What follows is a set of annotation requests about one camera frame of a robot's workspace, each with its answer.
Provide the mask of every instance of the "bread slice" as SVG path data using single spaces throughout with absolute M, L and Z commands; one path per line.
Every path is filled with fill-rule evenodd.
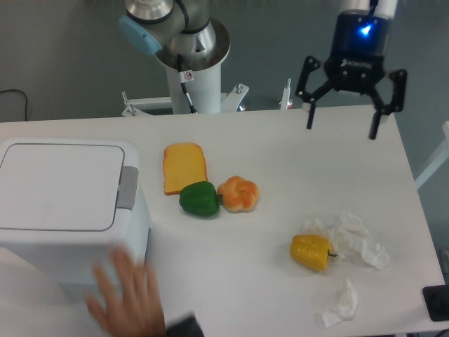
M 166 195 L 179 194 L 181 190 L 199 181 L 208 181 L 203 150 L 194 143 L 176 143 L 163 153 L 163 191 Z

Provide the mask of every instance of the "green bell pepper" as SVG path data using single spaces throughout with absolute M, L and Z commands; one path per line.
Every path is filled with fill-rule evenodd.
M 180 192 L 180 205 L 187 213 L 195 216 L 213 216 L 220 210 L 215 187 L 208 181 L 184 187 Z

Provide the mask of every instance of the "tissue paper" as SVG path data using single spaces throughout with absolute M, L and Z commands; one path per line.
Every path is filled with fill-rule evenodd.
M 357 253 L 363 261 L 378 270 L 384 269 L 390 263 L 385 247 L 375 242 L 362 219 L 350 212 L 342 213 L 340 221 L 329 227 L 325 227 L 318 219 L 307 221 L 302 232 L 330 240 L 333 251 L 340 258 L 344 258 L 348 253 Z
M 321 313 L 321 319 L 325 328 L 340 323 L 343 320 L 351 319 L 356 312 L 358 297 L 354 285 L 346 279 L 340 292 L 338 304 Z

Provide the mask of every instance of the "plastic vegetable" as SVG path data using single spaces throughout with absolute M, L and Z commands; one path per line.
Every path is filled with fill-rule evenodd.
M 195 216 L 213 216 L 220 210 L 215 187 L 208 181 L 184 187 L 180 192 L 180 205 L 187 213 Z
M 328 269 L 329 256 L 336 257 L 331 251 L 332 244 L 329 240 L 312 234 L 296 235 L 290 245 L 293 260 L 317 272 Z

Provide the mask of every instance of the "fake food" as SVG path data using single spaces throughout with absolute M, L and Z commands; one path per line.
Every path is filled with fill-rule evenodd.
M 208 181 L 184 187 L 180 192 L 180 205 L 187 213 L 195 216 L 209 217 L 220 210 L 215 187 Z
M 217 189 L 219 202 L 232 213 L 251 211 L 259 200 L 259 188 L 252 181 L 239 176 L 226 180 Z
M 332 249 L 330 241 L 319 235 L 295 235 L 290 245 L 290 255 L 296 262 L 322 272 L 328 269 L 329 256 L 336 257 L 331 253 Z
M 166 195 L 179 194 L 193 183 L 208 181 L 203 150 L 194 143 L 176 143 L 163 153 L 163 191 Z

